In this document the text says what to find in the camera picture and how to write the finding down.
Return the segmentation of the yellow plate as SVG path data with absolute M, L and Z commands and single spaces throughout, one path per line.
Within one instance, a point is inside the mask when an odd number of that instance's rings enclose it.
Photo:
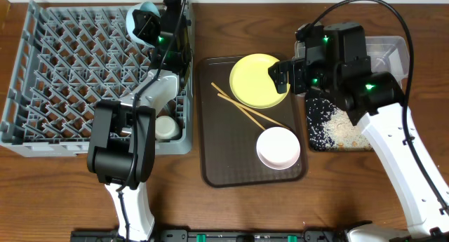
M 256 53 L 241 58 L 229 76 L 233 95 L 244 105 L 267 109 L 282 102 L 287 93 L 277 93 L 268 69 L 279 61 L 272 55 Z

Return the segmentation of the pink bowl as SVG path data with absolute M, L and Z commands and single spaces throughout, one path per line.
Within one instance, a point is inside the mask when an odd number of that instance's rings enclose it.
M 264 130 L 257 139 L 255 149 L 259 160 L 274 170 L 292 167 L 301 154 L 301 145 L 296 135 L 282 127 Z

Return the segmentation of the wooden chopstick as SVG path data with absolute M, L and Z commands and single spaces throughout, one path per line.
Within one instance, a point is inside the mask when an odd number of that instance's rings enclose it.
M 247 106 L 245 106 L 245 105 L 243 105 L 243 104 L 241 104 L 241 103 L 239 103 L 237 101 L 234 101 L 233 99 L 231 99 L 231 98 L 229 98 L 229 97 L 227 97 L 227 96 L 225 96 L 225 95 L 223 95 L 221 93 L 218 93 L 217 96 L 220 97 L 220 98 L 223 98 L 223 99 L 227 100 L 228 102 L 231 102 L 232 104 L 236 105 L 237 107 L 239 107 L 239 108 L 241 108 L 241 109 L 243 109 L 245 111 L 248 111 L 250 113 L 253 113 L 253 114 L 255 114 L 255 115 L 257 115 L 257 116 L 259 116 L 259 117 L 261 117 L 261 118 L 263 118 L 263 119 L 265 119 L 267 121 L 269 121 L 269 122 L 272 122 L 272 123 L 274 123 L 274 124 L 276 124 L 278 126 L 284 127 L 284 128 L 288 128 L 287 126 L 283 125 L 282 123 L 280 123 L 278 121 L 275 121 L 274 119 L 271 119 L 268 116 L 265 116 L 264 114 L 262 114 L 260 112 L 257 112 L 254 109 L 251 109 L 250 107 L 247 107 Z
M 219 96 L 221 98 L 227 98 L 229 102 L 231 102 L 234 106 L 236 106 L 241 112 L 243 112 L 253 123 L 255 123 L 257 126 L 259 126 L 262 130 L 266 130 L 266 128 L 259 122 L 257 121 L 254 117 L 252 117 L 243 107 L 240 106 L 240 104 L 236 101 L 234 101 L 233 99 L 231 99 L 228 94 L 226 94 L 221 88 L 219 88 L 214 82 L 211 83 L 211 86 L 213 88 L 215 88 L 218 93 Z

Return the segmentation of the small white cup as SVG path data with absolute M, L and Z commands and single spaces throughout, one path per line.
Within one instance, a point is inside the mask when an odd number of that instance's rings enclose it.
M 160 141 L 178 140 L 181 130 L 178 123 L 170 116 L 159 116 L 155 121 L 155 137 Z

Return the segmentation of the light blue bowl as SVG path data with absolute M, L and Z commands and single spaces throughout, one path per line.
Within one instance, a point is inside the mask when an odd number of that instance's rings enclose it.
M 154 48 L 155 46 L 149 45 L 148 43 L 143 42 L 142 40 L 138 39 L 134 34 L 133 34 L 133 29 L 135 28 L 134 25 L 134 21 L 133 21 L 133 16 L 132 16 L 132 12 L 134 10 L 141 10 L 141 11 L 151 11 L 153 13 L 155 13 L 157 16 L 160 17 L 160 24 L 161 24 L 161 14 L 158 10 L 158 8 L 156 7 L 156 5 L 154 5 L 152 2 L 146 1 L 143 2 L 141 4 L 137 4 L 132 6 L 126 14 L 126 30 L 128 32 L 128 35 L 130 36 L 131 41 L 144 45 L 144 46 L 148 46 L 150 48 Z

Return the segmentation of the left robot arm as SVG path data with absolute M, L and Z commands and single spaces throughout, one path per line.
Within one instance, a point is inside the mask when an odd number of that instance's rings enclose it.
M 130 8 L 131 41 L 147 46 L 145 79 L 119 100 L 96 103 L 87 167 L 111 194 L 119 219 L 115 241 L 149 241 L 154 228 L 146 182 L 156 156 L 156 118 L 189 82 L 193 50 L 187 0 Z

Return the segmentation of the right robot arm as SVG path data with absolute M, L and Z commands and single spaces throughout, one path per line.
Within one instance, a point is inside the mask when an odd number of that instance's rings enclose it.
M 401 86 L 391 73 L 372 71 L 359 24 L 309 28 L 297 31 L 304 55 L 268 69 L 276 91 L 319 90 L 346 112 L 381 160 L 407 222 L 406 231 L 361 222 L 335 241 L 447 241 L 448 185 L 417 134 Z

